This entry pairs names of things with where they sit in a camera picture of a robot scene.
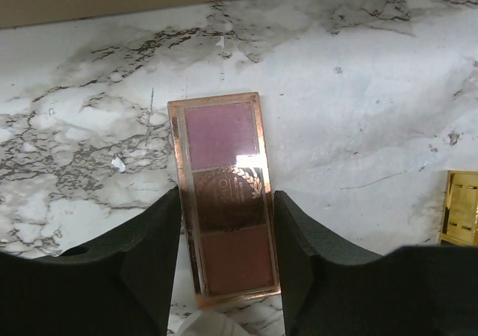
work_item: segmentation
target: laurel wreath logo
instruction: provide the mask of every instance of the laurel wreath logo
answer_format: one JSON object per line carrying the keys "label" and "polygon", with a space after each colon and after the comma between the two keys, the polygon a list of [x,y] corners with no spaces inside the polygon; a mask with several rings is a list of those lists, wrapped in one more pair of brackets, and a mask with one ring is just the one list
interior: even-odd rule
{"label": "laurel wreath logo", "polygon": [[237,167],[222,167],[222,168],[212,170],[204,176],[204,178],[199,183],[199,187],[203,187],[210,177],[213,177],[216,174],[228,173],[228,172],[240,176],[247,182],[247,184],[252,188],[253,199],[257,199],[261,197],[262,182],[257,172],[254,170],[254,168],[251,168],[252,175],[250,175],[244,169],[237,168]]}

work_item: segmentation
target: makeup pan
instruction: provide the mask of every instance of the makeup pan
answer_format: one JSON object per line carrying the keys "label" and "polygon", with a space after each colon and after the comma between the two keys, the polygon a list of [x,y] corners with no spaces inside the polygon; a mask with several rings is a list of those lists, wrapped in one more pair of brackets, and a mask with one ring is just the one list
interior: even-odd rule
{"label": "makeup pan", "polygon": [[259,95],[168,108],[199,307],[280,293]]}

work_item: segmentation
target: reddish brown makeup pan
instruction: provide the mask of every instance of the reddish brown makeup pan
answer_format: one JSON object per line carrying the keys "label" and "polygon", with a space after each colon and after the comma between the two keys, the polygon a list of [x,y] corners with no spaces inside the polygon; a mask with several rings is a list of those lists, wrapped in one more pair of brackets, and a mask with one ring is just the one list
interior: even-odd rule
{"label": "reddish brown makeup pan", "polygon": [[168,108],[199,307],[279,293],[258,94]]}

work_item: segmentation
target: white marble tabletop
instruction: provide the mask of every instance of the white marble tabletop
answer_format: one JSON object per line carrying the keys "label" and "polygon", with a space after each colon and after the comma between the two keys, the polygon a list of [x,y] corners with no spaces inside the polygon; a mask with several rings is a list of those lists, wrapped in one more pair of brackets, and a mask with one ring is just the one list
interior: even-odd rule
{"label": "white marble tabletop", "polygon": [[[246,91],[274,189],[375,252],[436,243],[446,171],[478,169],[477,7],[235,0],[0,31],[0,250],[58,255],[139,214],[176,183],[166,103]],[[171,333],[196,308],[184,243]],[[227,312],[284,334],[280,297]]]}

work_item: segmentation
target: blush palette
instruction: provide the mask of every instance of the blush palette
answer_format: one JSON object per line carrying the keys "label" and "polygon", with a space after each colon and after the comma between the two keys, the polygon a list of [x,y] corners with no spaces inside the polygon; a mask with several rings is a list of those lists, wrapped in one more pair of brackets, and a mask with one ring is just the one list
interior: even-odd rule
{"label": "blush palette", "polygon": [[258,94],[168,108],[199,307],[279,293]]}

